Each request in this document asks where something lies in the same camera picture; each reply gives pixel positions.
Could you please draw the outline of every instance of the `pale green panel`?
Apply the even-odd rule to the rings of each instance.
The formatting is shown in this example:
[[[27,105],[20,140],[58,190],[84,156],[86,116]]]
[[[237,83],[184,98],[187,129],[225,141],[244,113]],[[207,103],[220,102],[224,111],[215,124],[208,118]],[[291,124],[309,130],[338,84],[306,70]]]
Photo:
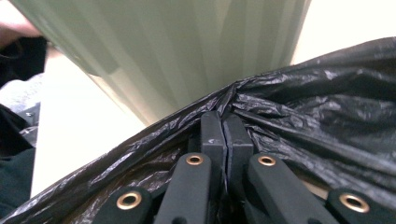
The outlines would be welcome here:
[[[121,108],[146,124],[288,65],[309,1],[12,0]]]

